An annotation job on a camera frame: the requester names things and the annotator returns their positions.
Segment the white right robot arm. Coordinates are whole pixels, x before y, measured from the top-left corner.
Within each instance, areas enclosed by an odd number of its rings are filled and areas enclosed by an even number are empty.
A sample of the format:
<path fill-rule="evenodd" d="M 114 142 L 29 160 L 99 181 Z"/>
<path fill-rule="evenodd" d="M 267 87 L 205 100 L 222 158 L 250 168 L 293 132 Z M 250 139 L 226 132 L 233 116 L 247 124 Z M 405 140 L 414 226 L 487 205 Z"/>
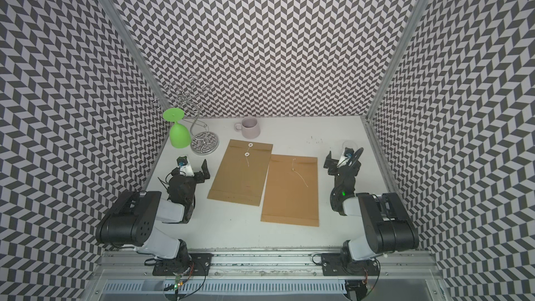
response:
<path fill-rule="evenodd" d="M 346 266 L 419 246 L 417 229 L 396 193 L 356 192 L 356 178 L 362 166 L 359 159 L 363 152 L 363 148 L 346 148 L 338 160 L 328 154 L 323 165 L 334 177 L 331 209 L 341 216 L 359 217 L 363 223 L 364 234 L 345 241 L 341 248 L 342 262 Z"/>

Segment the brown kraft file bag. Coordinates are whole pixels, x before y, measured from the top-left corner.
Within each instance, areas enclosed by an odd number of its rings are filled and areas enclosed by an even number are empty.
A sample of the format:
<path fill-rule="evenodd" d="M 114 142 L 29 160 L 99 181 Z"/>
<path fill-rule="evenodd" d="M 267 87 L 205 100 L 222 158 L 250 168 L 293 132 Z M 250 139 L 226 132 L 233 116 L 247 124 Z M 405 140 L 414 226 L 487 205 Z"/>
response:
<path fill-rule="evenodd" d="M 316 157 L 271 156 L 261 221 L 320 226 Z"/>

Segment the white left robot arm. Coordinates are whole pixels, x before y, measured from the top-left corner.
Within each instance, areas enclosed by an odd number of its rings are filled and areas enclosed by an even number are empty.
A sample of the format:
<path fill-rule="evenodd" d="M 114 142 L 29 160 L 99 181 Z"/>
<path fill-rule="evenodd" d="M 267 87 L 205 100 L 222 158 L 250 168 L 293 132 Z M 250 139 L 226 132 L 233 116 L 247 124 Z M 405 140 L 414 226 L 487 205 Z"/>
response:
<path fill-rule="evenodd" d="M 165 234 L 155 223 L 187 224 L 196 207 L 196 186 L 210 179 L 210 171 L 206 160 L 199 171 L 193 171 L 188 158 L 181 156 L 170 175 L 161 182 L 166 199 L 158 191 L 121 192 L 96 227 L 97 242 L 188 266 L 191 257 L 186 242 Z"/>

